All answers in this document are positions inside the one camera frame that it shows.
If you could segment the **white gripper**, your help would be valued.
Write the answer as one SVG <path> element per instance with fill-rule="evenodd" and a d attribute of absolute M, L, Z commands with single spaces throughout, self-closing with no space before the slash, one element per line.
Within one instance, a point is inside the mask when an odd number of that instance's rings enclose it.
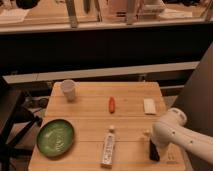
<path fill-rule="evenodd" d="M 144 135 L 145 136 L 150 136 L 150 134 L 151 134 L 150 130 L 148 130 L 148 129 L 144 130 Z M 155 141 L 153 139 L 150 139 L 150 141 L 152 141 L 155 144 L 155 146 L 157 148 L 157 151 L 158 151 L 158 154 L 160 156 L 160 159 L 163 156 L 166 155 L 166 153 L 168 151 L 168 147 L 169 147 L 169 143 L 168 142 L 166 142 L 166 143 L 160 143 L 160 142 L 157 142 L 157 141 Z"/>

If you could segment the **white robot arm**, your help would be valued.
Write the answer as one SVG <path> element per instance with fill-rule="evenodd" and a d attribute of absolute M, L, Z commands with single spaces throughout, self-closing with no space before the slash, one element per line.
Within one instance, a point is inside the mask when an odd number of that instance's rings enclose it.
<path fill-rule="evenodd" d="M 185 128 L 186 122 L 186 114 L 172 107 L 152 124 L 151 129 L 146 132 L 149 137 L 150 160 L 159 162 L 159 150 L 166 149 L 173 143 L 213 164 L 213 137 Z"/>

